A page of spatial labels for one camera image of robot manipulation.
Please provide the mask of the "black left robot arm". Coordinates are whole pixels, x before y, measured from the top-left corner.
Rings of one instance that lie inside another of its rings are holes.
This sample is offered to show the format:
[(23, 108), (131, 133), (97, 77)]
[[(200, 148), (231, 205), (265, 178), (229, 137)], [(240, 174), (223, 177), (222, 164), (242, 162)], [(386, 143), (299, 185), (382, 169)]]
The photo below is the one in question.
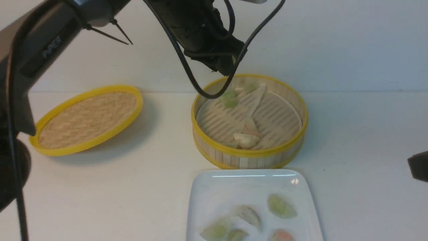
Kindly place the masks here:
[[(31, 163), (19, 133), (35, 135), (28, 99), (31, 87), (83, 30), (114, 22), (128, 0), (45, 0), (1, 30), (1, 209), (21, 192)], [(145, 4), (168, 35), (199, 94), (210, 99), (216, 94), (202, 90), (186, 57), (199, 61), (214, 72), (234, 76), (253, 39), (245, 42), (233, 36), (235, 18), (228, 0), (230, 25), (225, 29), (212, 0), (146, 0)]]

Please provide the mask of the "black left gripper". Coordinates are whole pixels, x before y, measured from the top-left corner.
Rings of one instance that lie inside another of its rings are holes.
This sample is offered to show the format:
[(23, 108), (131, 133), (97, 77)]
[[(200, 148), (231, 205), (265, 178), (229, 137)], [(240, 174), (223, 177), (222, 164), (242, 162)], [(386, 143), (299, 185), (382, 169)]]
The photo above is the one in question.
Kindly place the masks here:
[(216, 39), (211, 46), (196, 52), (184, 50), (184, 55), (201, 62), (214, 72), (229, 76), (243, 48), (244, 42), (231, 36), (226, 40)]

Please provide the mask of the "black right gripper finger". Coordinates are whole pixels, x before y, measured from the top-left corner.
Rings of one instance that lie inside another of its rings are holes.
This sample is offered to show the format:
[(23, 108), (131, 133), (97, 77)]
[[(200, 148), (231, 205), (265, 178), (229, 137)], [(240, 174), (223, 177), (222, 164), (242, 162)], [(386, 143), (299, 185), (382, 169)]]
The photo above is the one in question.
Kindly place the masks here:
[(414, 179), (428, 183), (428, 152), (414, 154), (408, 158), (408, 165)]

